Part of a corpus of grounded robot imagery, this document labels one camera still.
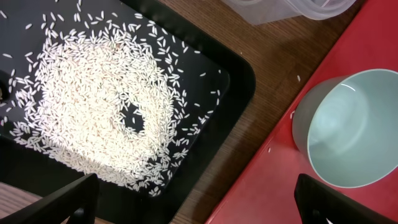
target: wood grain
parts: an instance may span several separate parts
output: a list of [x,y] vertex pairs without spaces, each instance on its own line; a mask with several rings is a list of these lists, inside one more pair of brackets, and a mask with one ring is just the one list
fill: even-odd
[[[257,79],[251,104],[172,221],[204,223],[363,1],[326,21],[295,17],[260,26],[248,24],[219,0],[161,1],[241,54],[253,67]],[[38,196],[0,184],[0,218],[36,200]]]

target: transparent container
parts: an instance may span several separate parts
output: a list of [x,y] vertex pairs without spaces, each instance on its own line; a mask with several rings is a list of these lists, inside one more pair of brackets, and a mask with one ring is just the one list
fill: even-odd
[[322,20],[340,15],[355,0],[223,0],[253,25],[305,16]]

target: red surface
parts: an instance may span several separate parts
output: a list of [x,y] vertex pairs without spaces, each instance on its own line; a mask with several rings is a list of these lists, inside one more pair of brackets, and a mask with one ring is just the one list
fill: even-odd
[[[317,176],[295,147],[290,114],[309,89],[326,79],[371,68],[398,71],[397,24],[398,0],[369,0],[363,6],[207,224],[301,223],[294,201],[297,176],[299,173]],[[398,169],[369,186],[338,190],[398,221]]]

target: tray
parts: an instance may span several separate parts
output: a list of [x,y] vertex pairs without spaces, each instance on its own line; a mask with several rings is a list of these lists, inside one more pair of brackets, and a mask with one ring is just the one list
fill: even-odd
[[[17,70],[18,77],[28,75],[28,62],[23,55],[33,51],[36,56],[36,52],[41,49],[41,43],[45,37],[42,30],[37,27],[42,23],[43,13],[47,14],[47,21],[51,21],[49,16],[51,11],[65,18],[64,23],[57,22],[56,26],[59,27],[55,30],[58,32],[61,30],[68,32],[72,28],[78,31],[86,30],[82,22],[80,24],[73,22],[73,15],[77,12],[76,3],[77,1],[62,0],[59,2],[10,0],[0,3],[0,8],[9,16],[6,21],[0,19],[1,29],[7,31],[0,34],[0,40],[2,43],[8,43],[0,45],[0,52],[12,52],[14,55],[12,60],[0,58],[0,70],[2,70],[0,79],[3,83],[8,82],[13,68]],[[191,102],[191,106],[187,106],[190,117],[183,120],[177,129],[191,125],[195,120],[197,121],[198,116],[203,117],[209,110],[215,112],[203,124],[201,133],[190,139],[190,144],[187,146],[190,150],[188,156],[182,161],[176,161],[180,162],[180,166],[172,170],[174,176],[161,188],[162,193],[159,196],[150,197],[145,191],[137,193],[101,181],[98,201],[97,216],[111,222],[167,223],[177,212],[251,99],[255,88],[252,69],[242,58],[157,1],[124,1],[122,3],[116,0],[83,0],[81,10],[82,18],[86,17],[86,13],[98,16],[104,10],[106,17],[111,17],[118,23],[128,20],[136,23],[134,13],[140,12],[144,17],[157,23],[158,32],[161,32],[163,27],[169,33],[164,35],[168,42],[172,41],[172,35],[176,37],[176,48],[172,47],[170,51],[173,50],[182,55],[181,40],[190,46],[184,58],[179,57],[178,62],[181,65],[178,68],[190,74],[180,81],[182,89],[188,92],[187,101]],[[118,18],[111,16],[112,12],[116,12]],[[147,34],[150,29],[145,26],[148,23],[146,18],[140,20],[140,23],[144,25],[137,31],[138,39],[150,38],[147,35],[140,37]],[[28,23],[33,23],[35,27],[25,30],[24,27]],[[153,49],[157,49],[155,39],[152,43],[148,43]],[[194,50],[200,50],[201,54],[196,54]],[[167,64],[164,62],[158,63],[158,66],[167,70]],[[206,76],[199,77],[199,74],[203,72],[206,72]],[[215,90],[220,90],[220,96],[210,94],[210,91]],[[13,94],[9,96],[6,103],[14,99]],[[217,98],[220,99],[220,105],[216,107]],[[200,108],[196,108],[193,103],[201,104]],[[83,175],[81,172],[69,169],[38,152],[25,149],[10,141],[12,136],[8,132],[13,128],[11,121],[23,121],[23,119],[22,113],[18,110],[13,109],[12,113],[5,114],[4,110],[7,107],[0,108],[0,116],[7,115],[9,118],[9,122],[0,128],[2,134],[0,139],[1,182],[45,196]],[[169,149],[171,157],[174,152],[182,150],[178,147]]]
[[[316,84],[329,78],[372,68],[398,71],[398,16],[395,0],[369,0],[331,49],[303,90],[288,108],[256,155],[245,168],[207,224],[301,223],[294,200],[300,173],[318,180],[292,137],[292,112]],[[353,200],[398,221],[398,170],[374,184],[339,189]]]

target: cup rim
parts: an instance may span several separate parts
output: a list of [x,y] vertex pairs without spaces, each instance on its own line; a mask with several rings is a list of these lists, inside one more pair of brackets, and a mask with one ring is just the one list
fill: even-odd
[[317,109],[315,110],[315,112],[314,112],[314,114],[313,114],[313,117],[312,117],[312,119],[311,119],[310,127],[308,128],[308,134],[307,134],[307,155],[308,155],[308,160],[310,161],[310,164],[311,164],[311,166],[312,166],[312,169],[313,169],[313,170],[315,171],[315,173],[319,176],[319,178],[321,178],[321,180],[325,181],[327,184],[330,184],[330,185],[332,185],[332,186],[334,186],[334,187],[339,187],[339,188],[344,188],[344,189],[354,189],[354,188],[358,188],[358,187],[364,187],[364,186],[367,186],[367,185],[369,185],[369,184],[373,184],[373,183],[375,183],[375,182],[377,182],[377,181],[379,181],[379,180],[385,178],[385,176],[389,175],[394,169],[396,169],[396,168],[398,167],[398,164],[397,164],[397,165],[396,165],[392,170],[390,170],[387,174],[385,174],[384,176],[382,176],[382,177],[380,177],[380,178],[378,178],[378,179],[376,179],[376,180],[374,180],[374,181],[372,181],[372,182],[370,182],[370,183],[363,184],[363,185],[358,185],[358,186],[352,186],[352,187],[345,187],[345,186],[340,186],[340,185],[332,184],[331,182],[325,180],[325,179],[318,173],[318,171],[316,170],[315,166],[314,166],[313,163],[312,163],[312,158],[311,158],[311,155],[310,155],[310,145],[309,145],[309,141],[310,141],[310,131],[311,131],[311,128],[312,128],[312,126],[313,126],[313,118],[314,118],[315,115],[318,113],[318,110],[319,110],[320,106],[322,105],[322,103],[324,103],[325,99],[326,99],[326,98],[327,98],[327,97],[328,97],[340,84],[342,84],[342,83],[344,83],[344,82],[346,82],[346,81],[348,81],[348,80],[350,80],[350,79],[352,79],[352,78],[354,78],[354,77],[356,77],[356,76],[358,76],[358,75],[361,75],[361,74],[364,74],[364,73],[368,73],[368,72],[375,72],[375,71],[390,72],[390,73],[395,73],[396,75],[398,75],[398,72],[393,71],[393,70],[389,70],[389,69],[385,69],[385,68],[374,68],[374,69],[369,69],[369,70],[365,70],[365,71],[362,71],[362,72],[355,73],[355,74],[353,74],[353,75],[348,75],[348,76],[346,76],[346,78],[344,78],[342,81],[340,81],[339,83],[337,83],[336,86],[334,86],[334,87],[326,94],[326,96],[325,96],[325,97],[322,99],[322,101],[319,103],[319,105],[318,105]]

